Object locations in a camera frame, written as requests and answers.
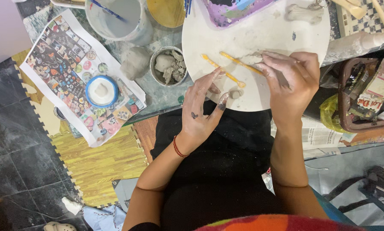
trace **purple paint palette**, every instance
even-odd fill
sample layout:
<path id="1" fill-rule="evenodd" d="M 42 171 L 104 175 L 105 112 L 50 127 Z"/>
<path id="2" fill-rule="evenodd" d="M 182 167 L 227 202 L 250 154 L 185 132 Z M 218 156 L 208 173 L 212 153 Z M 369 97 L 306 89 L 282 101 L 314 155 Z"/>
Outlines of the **purple paint palette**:
<path id="1" fill-rule="evenodd" d="M 210 21 L 217 27 L 228 27 L 276 0 L 202 0 Z"/>

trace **water bucket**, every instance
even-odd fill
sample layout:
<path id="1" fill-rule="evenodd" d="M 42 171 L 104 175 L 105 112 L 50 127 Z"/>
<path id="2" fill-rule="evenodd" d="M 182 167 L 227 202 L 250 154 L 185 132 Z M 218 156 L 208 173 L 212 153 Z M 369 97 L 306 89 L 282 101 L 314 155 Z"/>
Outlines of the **water bucket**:
<path id="1" fill-rule="evenodd" d="M 97 0 L 127 22 L 117 19 L 91 1 L 85 2 L 85 13 L 92 28 L 112 41 L 129 41 L 144 46 L 150 44 L 153 28 L 143 5 L 138 0 Z"/>

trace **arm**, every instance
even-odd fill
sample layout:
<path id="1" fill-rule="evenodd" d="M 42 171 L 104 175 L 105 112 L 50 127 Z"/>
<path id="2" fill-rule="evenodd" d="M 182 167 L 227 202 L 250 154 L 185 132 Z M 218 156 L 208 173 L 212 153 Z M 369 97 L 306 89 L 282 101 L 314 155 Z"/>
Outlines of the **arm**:
<path id="1" fill-rule="evenodd" d="M 223 76 L 220 67 L 195 81 L 189 87 L 182 106 L 182 131 L 175 142 L 182 155 L 189 155 L 198 148 L 219 124 L 229 93 L 225 93 L 211 115 L 203 115 L 203 103 L 208 89 L 216 90 L 212 82 Z M 172 175 L 184 160 L 174 150 L 173 142 L 143 171 L 132 193 L 123 231 L 133 226 L 151 222 L 160 225 L 163 191 Z"/>
<path id="2" fill-rule="evenodd" d="M 302 114 L 319 87 L 318 57 L 307 52 L 289 57 L 264 52 L 263 60 L 258 67 L 270 88 L 270 107 L 277 126 L 270 157 L 275 194 L 290 214 L 327 219 L 308 185 L 302 147 Z"/>

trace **hand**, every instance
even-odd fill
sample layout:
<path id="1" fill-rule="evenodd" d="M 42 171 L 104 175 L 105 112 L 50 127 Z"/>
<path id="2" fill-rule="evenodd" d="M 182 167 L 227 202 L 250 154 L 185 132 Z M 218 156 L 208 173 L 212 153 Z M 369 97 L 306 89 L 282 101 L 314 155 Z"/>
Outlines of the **hand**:
<path id="1" fill-rule="evenodd" d="M 274 52 L 263 52 L 262 69 L 270 88 L 270 108 L 277 128 L 291 128 L 302 124 L 302 115 L 319 89 L 320 69 L 315 53 L 293 52 L 289 57 Z M 287 84 L 279 82 L 284 76 Z"/>
<path id="2" fill-rule="evenodd" d="M 212 73 L 196 80 L 186 91 L 182 105 L 182 131 L 176 137 L 176 145 L 182 154 L 188 155 L 198 148 L 219 124 L 229 92 L 220 97 L 217 107 L 209 116 L 203 114 L 203 103 L 207 90 L 214 88 L 212 82 L 223 75 L 218 67 Z"/>

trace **yellow plastic bag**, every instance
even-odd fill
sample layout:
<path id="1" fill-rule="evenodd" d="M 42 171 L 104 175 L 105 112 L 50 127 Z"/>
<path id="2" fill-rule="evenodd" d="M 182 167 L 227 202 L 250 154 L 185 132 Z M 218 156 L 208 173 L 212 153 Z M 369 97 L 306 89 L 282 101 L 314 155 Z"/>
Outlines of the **yellow plastic bag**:
<path id="1" fill-rule="evenodd" d="M 334 112 L 338 110 L 338 102 L 338 95 L 335 94 L 334 96 L 326 99 L 322 105 L 320 105 L 320 121 L 329 129 L 345 133 L 346 131 L 342 128 L 342 126 L 340 126 L 339 115 L 335 115 L 334 118 L 332 118 Z"/>

